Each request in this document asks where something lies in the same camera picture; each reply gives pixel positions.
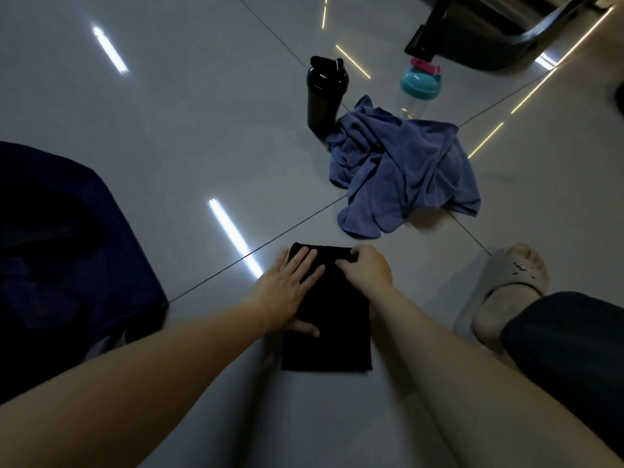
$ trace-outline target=dark pants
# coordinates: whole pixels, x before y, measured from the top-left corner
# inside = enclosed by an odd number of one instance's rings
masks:
[[[501,337],[526,377],[624,459],[624,309],[560,292],[527,307]]]

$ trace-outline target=shaker bottle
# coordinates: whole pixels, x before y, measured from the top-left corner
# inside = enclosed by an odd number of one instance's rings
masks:
[[[349,86],[344,61],[315,55],[308,70],[308,128],[324,140],[336,123],[340,102]]]
[[[442,88],[442,68],[412,57],[410,69],[403,75],[397,116],[407,120],[422,118],[430,102]]]

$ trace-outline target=dark object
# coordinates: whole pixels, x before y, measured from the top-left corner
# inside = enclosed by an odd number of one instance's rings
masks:
[[[295,243],[288,259],[292,259],[303,246],[318,251],[304,279],[320,265],[325,265],[325,273],[301,302],[297,318],[315,325],[321,335],[315,338],[287,332],[281,368],[291,371],[371,370],[368,300],[334,264],[337,259],[354,263],[358,258],[351,254],[350,248]]]
[[[349,76],[341,58],[315,55],[308,70],[308,128],[324,140],[336,123],[336,115],[349,86]]]
[[[472,69],[497,70],[542,52],[568,20],[596,0],[437,0],[405,53],[431,62],[437,54]]]
[[[624,82],[615,90],[615,103],[618,105],[620,112],[624,115]]]
[[[479,188],[457,131],[450,123],[395,117],[364,95],[327,137],[330,181],[347,189],[340,228],[378,238],[419,207],[476,216]]]
[[[559,292],[528,306],[501,338],[526,377],[624,459],[624,309]]]
[[[0,141],[0,403],[77,365],[107,336],[158,330],[166,311],[97,174]]]

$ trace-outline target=teal bottle lid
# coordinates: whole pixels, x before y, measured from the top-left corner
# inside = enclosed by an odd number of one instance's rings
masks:
[[[441,73],[431,75],[417,67],[411,67],[401,78],[401,90],[419,100],[433,100],[441,89]]]

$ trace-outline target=hand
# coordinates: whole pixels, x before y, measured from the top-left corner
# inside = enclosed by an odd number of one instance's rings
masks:
[[[319,266],[304,282],[316,250],[308,252],[303,247],[288,262],[288,250],[280,253],[273,266],[256,281],[252,291],[243,300],[263,314],[269,331],[294,330],[318,337],[318,329],[306,322],[294,318],[303,296],[323,275],[325,266]]]
[[[374,246],[357,244],[351,249],[357,254],[357,262],[350,263],[344,259],[336,261],[336,266],[345,273],[355,289],[370,298],[372,291],[384,287],[392,287],[392,271],[386,258]]]

